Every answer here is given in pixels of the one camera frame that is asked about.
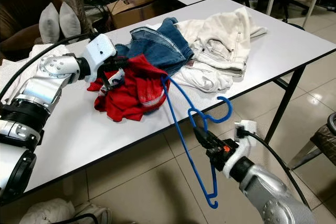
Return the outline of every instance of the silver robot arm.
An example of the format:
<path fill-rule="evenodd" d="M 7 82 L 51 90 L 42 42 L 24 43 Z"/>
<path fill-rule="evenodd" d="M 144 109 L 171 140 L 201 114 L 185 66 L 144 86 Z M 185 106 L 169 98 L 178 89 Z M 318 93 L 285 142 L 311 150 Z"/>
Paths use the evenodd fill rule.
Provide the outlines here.
<path fill-rule="evenodd" d="M 242 120 L 236 123 L 235 140 L 220 140 L 201 127 L 194 128 L 194 133 L 206 148 L 210 163 L 226 178 L 239 183 L 239 189 L 259 211 L 263 223 L 316 223 L 311 210 L 294 198 L 281 179 L 247 158 L 256 140 L 246 132 L 255 133 L 256 129 L 255 122 Z"/>
<path fill-rule="evenodd" d="M 259 211 L 265 224 L 314 224 L 311 210 L 287 186 L 259 165 L 253 165 L 239 189 Z"/>
<path fill-rule="evenodd" d="M 23 193 L 36 161 L 43 127 L 58 103 L 62 88 L 77 80 L 95 81 L 104 61 L 117 54 L 106 35 L 99 35 L 80 58 L 46 55 L 9 105 L 0 106 L 0 199 Z"/>

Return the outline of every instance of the pile of clothes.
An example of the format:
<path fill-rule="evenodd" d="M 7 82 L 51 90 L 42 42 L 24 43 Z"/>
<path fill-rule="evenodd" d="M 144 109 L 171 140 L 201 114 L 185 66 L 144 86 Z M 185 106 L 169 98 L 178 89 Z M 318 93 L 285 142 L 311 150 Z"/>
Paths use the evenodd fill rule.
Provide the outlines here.
<path fill-rule="evenodd" d="M 116 45 L 118 55 L 130 64 L 105 73 L 113 89 L 107 92 L 101 79 L 88 89 L 100 91 L 94 107 L 117 122 L 139 121 L 164 102 L 161 76 L 167 75 L 203 92 L 228 89 L 233 77 L 244 74 L 250 39 L 266 32 L 244 7 L 205 20 L 166 18 L 162 24 L 132 30 L 128 45 Z"/>

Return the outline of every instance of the denim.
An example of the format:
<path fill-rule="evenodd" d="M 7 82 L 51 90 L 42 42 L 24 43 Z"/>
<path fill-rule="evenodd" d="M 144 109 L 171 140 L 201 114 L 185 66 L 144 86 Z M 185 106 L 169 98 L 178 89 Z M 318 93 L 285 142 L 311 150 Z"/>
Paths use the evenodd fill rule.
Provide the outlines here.
<path fill-rule="evenodd" d="M 175 23 L 176 18 L 166 18 L 158 30 L 148 27 L 132 30 L 130 44 L 116 45 L 118 55 L 133 58 L 144 54 L 150 64 L 173 75 L 193 55 L 188 42 L 174 26 Z"/>

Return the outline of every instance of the clothes hanger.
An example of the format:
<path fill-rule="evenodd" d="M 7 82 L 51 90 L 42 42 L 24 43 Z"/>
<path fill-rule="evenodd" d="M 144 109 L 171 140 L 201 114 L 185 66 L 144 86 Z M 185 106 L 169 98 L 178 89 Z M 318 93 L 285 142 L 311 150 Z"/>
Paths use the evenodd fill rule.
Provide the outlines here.
<path fill-rule="evenodd" d="M 178 88 L 178 90 L 182 93 L 182 95 L 184 96 L 184 98 L 189 103 L 190 108 L 188 109 L 188 115 L 189 115 L 189 119 L 191 121 L 191 124 L 192 124 L 193 128 L 196 128 L 196 123 L 195 123 L 194 118 L 192 116 L 193 112 L 195 112 L 196 114 L 198 114 L 202 118 L 202 121 L 203 121 L 203 124 L 204 124 L 204 130 L 207 132 L 208 131 L 207 120 L 210 120 L 210 121 L 212 121 L 214 123 L 222 123 L 222 122 L 228 120 L 230 118 L 230 116 L 232 115 L 232 111 L 233 111 L 232 104 L 231 104 L 231 102 L 226 97 L 217 97 L 218 100 L 222 100 L 222 101 L 224 101 L 224 102 L 227 103 L 227 105 L 228 105 L 228 112 L 227 112 L 226 116 L 224 116 L 223 118 L 221 118 L 221 119 L 215 119 L 211 115 L 205 115 L 202 111 L 198 110 L 194 106 L 194 104 L 191 102 L 190 98 L 187 96 L 187 94 L 184 92 L 184 90 L 171 77 L 169 77 L 169 76 L 167 76 L 167 77 L 162 76 L 161 77 L 164 93 L 165 93 L 165 95 L 167 97 L 169 108 L 170 108 L 170 111 L 172 113 L 172 117 L 174 119 L 174 123 L 175 123 L 176 129 L 177 129 L 178 135 L 180 136 L 180 139 L 181 139 L 182 145 L 184 147 L 184 150 L 185 150 L 185 152 L 186 152 L 186 154 L 188 156 L 189 162 L 190 162 L 190 164 L 191 164 L 191 166 L 192 166 L 192 168 L 194 170 L 194 173 L 196 175 L 198 183 L 201 186 L 201 189 L 202 189 L 203 194 L 204 194 L 204 196 L 206 198 L 206 201 L 208 202 L 208 204 L 209 204 L 210 207 L 216 209 L 218 207 L 218 202 L 217 201 L 214 201 L 214 203 L 211 202 L 211 199 L 217 197 L 217 195 L 218 195 L 217 178 L 216 178 L 215 167 L 213 165 L 211 165 L 211 173 L 212 173 L 212 180 L 213 180 L 213 192 L 212 193 L 208 193 L 206 191 L 205 186 L 204 186 L 204 184 L 202 182 L 202 179 L 201 179 L 201 177 L 200 177 L 200 175 L 199 175 L 199 173 L 197 171 L 197 168 L 196 168 L 196 166 L 194 164 L 194 161 L 191 158 L 191 155 L 189 153 L 189 150 L 188 150 L 188 148 L 186 146 L 186 143 L 185 143 L 185 140 L 183 138 L 180 126 L 178 125 L 179 123 L 177 122 L 177 119 L 176 119 L 176 116 L 175 116 L 175 112 L 174 112 L 174 109 L 173 109 L 173 106 L 172 106 L 172 102 L 171 102 L 171 100 L 169 98 L 168 91 L 167 91 L 167 88 L 166 88 L 166 85 L 165 85 L 165 83 L 168 80 L 171 83 L 173 83 Z"/>

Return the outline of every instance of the brown box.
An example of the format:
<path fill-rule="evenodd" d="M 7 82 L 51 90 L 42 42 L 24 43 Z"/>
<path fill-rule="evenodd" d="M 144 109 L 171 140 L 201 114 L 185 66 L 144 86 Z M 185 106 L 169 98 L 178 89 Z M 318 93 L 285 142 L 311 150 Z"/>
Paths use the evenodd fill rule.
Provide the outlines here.
<path fill-rule="evenodd" d="M 156 0 L 118 0 L 107 8 L 117 29 L 163 14 Z"/>

